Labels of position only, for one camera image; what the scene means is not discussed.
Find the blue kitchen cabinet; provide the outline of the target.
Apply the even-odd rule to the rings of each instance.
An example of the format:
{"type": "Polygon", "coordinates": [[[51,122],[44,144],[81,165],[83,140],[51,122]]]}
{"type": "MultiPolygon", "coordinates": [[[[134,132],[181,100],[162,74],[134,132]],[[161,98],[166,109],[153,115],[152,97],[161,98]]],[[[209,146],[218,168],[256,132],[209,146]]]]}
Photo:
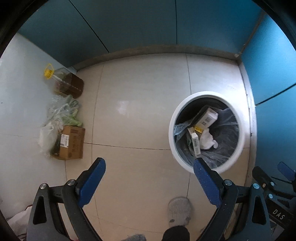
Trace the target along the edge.
{"type": "Polygon", "coordinates": [[[169,124],[203,91],[224,96],[244,126],[226,176],[247,173],[251,110],[256,164],[271,176],[281,161],[295,167],[295,49],[254,1],[47,1],[19,33],[84,80],[86,160],[104,158],[108,174],[152,162],[156,173],[188,177],[169,124]]]}

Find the white green medicine box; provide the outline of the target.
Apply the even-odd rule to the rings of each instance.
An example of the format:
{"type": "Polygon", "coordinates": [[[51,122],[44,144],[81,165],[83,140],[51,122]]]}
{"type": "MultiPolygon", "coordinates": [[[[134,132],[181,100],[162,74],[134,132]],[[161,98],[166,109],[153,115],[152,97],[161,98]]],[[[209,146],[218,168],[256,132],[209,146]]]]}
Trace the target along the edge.
{"type": "Polygon", "coordinates": [[[212,108],[208,107],[198,113],[196,120],[193,122],[193,128],[196,132],[202,133],[209,128],[218,119],[218,113],[212,108]]]}

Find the cooking oil bottle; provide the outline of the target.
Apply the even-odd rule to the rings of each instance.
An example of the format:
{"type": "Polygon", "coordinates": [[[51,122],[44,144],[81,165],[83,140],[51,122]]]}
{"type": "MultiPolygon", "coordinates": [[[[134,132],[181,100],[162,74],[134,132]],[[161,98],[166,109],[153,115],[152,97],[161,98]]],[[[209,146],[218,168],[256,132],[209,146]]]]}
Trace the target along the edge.
{"type": "Polygon", "coordinates": [[[54,92],[59,95],[80,97],[84,90],[84,81],[66,68],[54,69],[49,63],[44,69],[44,77],[54,80],[54,92]]]}

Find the white round trash bin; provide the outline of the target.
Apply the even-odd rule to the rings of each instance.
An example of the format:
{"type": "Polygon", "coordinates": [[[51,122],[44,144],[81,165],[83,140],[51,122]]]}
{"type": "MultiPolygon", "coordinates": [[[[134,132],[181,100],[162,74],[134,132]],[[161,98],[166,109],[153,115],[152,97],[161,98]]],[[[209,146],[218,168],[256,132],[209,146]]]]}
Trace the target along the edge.
{"type": "Polygon", "coordinates": [[[188,172],[202,158],[219,174],[239,159],[245,144],[245,128],[226,97],[202,91],[184,99],[169,125],[169,144],[173,158],[188,172]]]}

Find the small cardboard box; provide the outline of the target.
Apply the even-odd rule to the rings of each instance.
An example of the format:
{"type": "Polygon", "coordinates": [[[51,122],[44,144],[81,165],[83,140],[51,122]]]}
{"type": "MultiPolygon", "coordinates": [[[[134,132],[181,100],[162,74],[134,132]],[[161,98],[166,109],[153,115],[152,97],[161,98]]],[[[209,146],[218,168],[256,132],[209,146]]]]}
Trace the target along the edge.
{"type": "Polygon", "coordinates": [[[51,156],[59,160],[76,160],[83,157],[85,128],[64,126],[51,156]]]}

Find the long white pink box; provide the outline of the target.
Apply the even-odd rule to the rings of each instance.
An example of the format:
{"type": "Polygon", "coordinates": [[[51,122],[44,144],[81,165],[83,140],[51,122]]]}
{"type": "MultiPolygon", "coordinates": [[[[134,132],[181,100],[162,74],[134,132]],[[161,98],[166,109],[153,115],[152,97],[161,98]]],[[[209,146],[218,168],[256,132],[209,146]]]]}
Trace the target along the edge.
{"type": "Polygon", "coordinates": [[[197,135],[197,133],[195,132],[193,127],[187,128],[187,130],[188,130],[188,133],[191,138],[191,143],[192,143],[194,155],[195,155],[195,157],[197,157],[201,154],[199,136],[197,135]]]}

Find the white plastic bag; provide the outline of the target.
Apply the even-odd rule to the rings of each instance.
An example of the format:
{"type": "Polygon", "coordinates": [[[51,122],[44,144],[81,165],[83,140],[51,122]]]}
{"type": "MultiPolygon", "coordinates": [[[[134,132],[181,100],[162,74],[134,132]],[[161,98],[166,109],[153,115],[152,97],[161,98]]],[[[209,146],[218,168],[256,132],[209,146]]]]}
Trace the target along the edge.
{"type": "Polygon", "coordinates": [[[213,139],[213,136],[210,134],[209,129],[206,128],[203,130],[201,137],[199,138],[200,149],[209,150],[211,148],[217,149],[218,143],[213,139]]]}
{"type": "Polygon", "coordinates": [[[17,213],[8,220],[10,228],[20,240],[27,239],[27,229],[32,206],[28,206],[25,210],[17,213]]]}

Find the grey slipper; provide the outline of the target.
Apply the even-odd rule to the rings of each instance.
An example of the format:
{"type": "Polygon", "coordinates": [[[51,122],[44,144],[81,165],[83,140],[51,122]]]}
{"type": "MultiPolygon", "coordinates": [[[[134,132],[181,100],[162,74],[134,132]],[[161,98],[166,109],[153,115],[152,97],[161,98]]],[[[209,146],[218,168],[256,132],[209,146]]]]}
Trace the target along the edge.
{"type": "Polygon", "coordinates": [[[173,198],[168,203],[169,227],[187,226],[191,220],[192,206],[186,197],[173,198]]]}

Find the plastic bag of vegetables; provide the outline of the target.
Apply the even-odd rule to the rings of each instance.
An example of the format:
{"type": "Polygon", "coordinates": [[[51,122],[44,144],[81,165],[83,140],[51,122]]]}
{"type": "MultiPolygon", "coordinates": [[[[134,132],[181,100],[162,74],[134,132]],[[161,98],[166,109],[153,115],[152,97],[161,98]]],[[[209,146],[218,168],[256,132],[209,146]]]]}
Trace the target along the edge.
{"type": "Polygon", "coordinates": [[[65,126],[81,127],[82,122],[76,116],[80,108],[79,101],[71,95],[56,95],[47,107],[47,119],[40,129],[38,145],[41,153],[47,157],[57,153],[58,140],[65,126]]]}

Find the black trash bag liner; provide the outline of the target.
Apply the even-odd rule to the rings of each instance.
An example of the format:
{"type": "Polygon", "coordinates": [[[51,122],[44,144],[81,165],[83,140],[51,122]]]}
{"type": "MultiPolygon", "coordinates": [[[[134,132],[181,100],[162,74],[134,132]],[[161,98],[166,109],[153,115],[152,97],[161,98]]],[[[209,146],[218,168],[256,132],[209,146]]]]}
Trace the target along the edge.
{"type": "Polygon", "coordinates": [[[210,168],[215,169],[224,164],[234,153],[238,138],[239,126],[232,110],[225,104],[187,106],[179,114],[173,127],[174,142],[178,154],[190,167],[197,158],[194,154],[192,140],[188,128],[194,126],[200,120],[208,108],[215,111],[217,120],[209,126],[209,133],[216,142],[207,150],[201,150],[201,157],[210,168]]]}

